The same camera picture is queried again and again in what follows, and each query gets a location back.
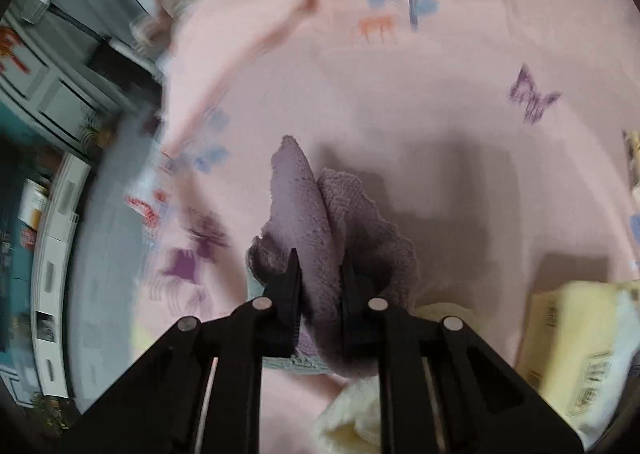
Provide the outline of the pink printed tablecloth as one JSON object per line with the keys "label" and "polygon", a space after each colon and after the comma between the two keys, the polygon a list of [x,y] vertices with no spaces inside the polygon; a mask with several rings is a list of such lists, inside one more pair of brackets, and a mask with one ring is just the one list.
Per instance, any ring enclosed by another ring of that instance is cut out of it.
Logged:
{"label": "pink printed tablecloth", "polygon": [[152,253],[138,348],[253,285],[271,158],[354,174],[413,245],[417,304],[451,302],[520,358],[529,296],[639,278],[634,0],[194,0],[163,134],[133,195]]}

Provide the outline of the purple fuzzy towel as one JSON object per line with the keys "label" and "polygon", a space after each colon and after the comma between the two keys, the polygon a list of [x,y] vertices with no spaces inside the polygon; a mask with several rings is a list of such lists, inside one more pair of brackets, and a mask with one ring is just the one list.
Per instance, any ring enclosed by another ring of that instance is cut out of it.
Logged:
{"label": "purple fuzzy towel", "polygon": [[349,359],[340,342],[340,267],[352,259],[355,275],[370,281],[378,296],[410,310],[420,283],[413,243],[382,217],[356,175],[333,169],[314,174],[294,137],[283,137],[271,168],[270,218],[248,249],[248,270],[265,284],[268,275],[285,271],[295,251],[311,341],[304,353],[342,377],[368,377],[374,363]]}

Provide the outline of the cream knitted towel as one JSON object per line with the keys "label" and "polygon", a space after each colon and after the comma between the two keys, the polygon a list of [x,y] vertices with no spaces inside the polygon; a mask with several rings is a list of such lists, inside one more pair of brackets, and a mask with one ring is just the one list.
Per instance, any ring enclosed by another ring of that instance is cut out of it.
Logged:
{"label": "cream knitted towel", "polygon": [[320,453],[381,452],[381,402],[378,376],[349,384],[314,423]]}

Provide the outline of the yellow tissue box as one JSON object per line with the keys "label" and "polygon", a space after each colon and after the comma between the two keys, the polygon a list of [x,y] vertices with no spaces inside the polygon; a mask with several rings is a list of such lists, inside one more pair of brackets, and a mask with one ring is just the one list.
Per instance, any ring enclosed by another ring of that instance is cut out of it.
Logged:
{"label": "yellow tissue box", "polygon": [[638,281],[571,281],[530,296],[515,370],[588,450],[614,417],[638,352]]}

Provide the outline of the white cabinet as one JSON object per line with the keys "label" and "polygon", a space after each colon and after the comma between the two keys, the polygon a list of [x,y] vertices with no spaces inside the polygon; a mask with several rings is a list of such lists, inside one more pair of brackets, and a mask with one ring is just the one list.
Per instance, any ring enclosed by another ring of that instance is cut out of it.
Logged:
{"label": "white cabinet", "polygon": [[65,283],[77,208],[89,172],[89,163],[70,153],[64,155],[40,218],[32,263],[32,351],[40,392],[56,398],[70,396],[64,351]]}

